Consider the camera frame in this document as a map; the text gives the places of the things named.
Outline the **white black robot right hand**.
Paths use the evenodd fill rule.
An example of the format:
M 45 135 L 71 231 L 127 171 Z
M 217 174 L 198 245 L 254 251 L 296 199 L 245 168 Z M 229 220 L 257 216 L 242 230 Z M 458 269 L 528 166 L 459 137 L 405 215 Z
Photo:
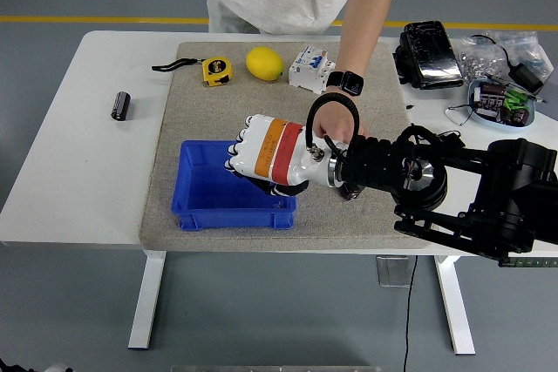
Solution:
M 224 166 L 266 194 L 296 196 L 310 184 L 340 187 L 340 158 L 325 139 L 310 136 L 306 127 L 261 114 L 250 116 L 228 148 Z

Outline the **black white robot left hand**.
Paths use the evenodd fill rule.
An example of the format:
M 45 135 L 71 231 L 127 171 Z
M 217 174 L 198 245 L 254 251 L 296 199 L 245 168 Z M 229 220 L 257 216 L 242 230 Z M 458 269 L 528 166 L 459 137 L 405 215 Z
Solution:
M 3 360 L 0 360 L 0 367 L 2 372 L 37 372 L 34 368 L 24 368 L 19 364 L 9 365 Z M 75 369 L 63 363 L 56 363 L 45 369 L 44 372 L 74 372 Z

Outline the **person's left hand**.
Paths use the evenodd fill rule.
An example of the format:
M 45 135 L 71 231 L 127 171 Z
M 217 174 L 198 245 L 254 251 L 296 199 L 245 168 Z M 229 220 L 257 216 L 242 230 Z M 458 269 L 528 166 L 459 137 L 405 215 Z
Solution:
M 354 119 L 350 111 L 341 103 L 330 101 L 322 105 L 314 117 L 313 132 L 322 138 L 349 144 L 354 130 Z

